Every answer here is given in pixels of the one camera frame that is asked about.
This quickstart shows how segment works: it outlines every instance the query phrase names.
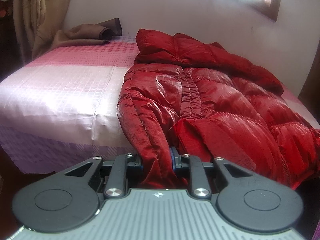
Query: checkered pattern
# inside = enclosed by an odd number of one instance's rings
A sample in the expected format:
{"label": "checkered pattern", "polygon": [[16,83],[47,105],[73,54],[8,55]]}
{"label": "checkered pattern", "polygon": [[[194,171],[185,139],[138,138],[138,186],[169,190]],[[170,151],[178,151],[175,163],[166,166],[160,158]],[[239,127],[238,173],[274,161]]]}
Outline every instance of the checkered pattern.
{"label": "checkered pattern", "polygon": [[24,173],[134,152],[116,106],[139,50],[131,37],[57,48],[0,83],[0,144]]}

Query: curtain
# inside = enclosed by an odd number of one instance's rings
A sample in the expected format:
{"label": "curtain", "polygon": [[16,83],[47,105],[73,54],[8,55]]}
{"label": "curtain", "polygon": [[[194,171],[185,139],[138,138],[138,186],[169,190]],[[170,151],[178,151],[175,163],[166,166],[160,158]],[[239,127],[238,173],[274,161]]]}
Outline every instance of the curtain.
{"label": "curtain", "polygon": [[49,50],[70,0],[13,0],[13,19],[26,64]]}

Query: red puffer jacket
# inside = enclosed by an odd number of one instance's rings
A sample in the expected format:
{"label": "red puffer jacket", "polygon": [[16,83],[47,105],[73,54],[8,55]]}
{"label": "red puffer jacket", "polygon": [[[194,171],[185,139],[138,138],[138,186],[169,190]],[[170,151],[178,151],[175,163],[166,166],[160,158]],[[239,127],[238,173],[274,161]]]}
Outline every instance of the red puffer jacket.
{"label": "red puffer jacket", "polygon": [[180,187],[170,146],[202,161],[221,156],[296,188],[319,171],[320,133],[280,97],[266,69],[184,34],[139,30],[140,50],[118,103],[143,159],[144,187]]}

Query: window frame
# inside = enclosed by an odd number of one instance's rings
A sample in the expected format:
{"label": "window frame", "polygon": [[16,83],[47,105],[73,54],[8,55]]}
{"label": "window frame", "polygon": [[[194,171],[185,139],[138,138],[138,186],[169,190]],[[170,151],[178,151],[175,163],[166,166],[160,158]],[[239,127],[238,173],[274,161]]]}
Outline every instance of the window frame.
{"label": "window frame", "polygon": [[278,19],[280,2],[281,0],[271,0],[270,6],[268,6],[264,0],[257,0],[256,2],[251,1],[249,4],[257,11],[276,22]]}

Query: ribbed gray surface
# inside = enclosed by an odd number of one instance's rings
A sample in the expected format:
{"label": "ribbed gray surface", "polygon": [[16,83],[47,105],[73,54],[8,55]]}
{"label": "ribbed gray surface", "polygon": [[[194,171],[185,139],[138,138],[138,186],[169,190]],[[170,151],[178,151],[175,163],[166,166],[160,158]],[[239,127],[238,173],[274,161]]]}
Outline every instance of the ribbed gray surface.
{"label": "ribbed gray surface", "polygon": [[185,190],[133,189],[123,199],[106,201],[84,226],[59,234],[21,228],[15,240],[303,240],[294,230],[274,235],[242,232],[226,223],[208,201]]}

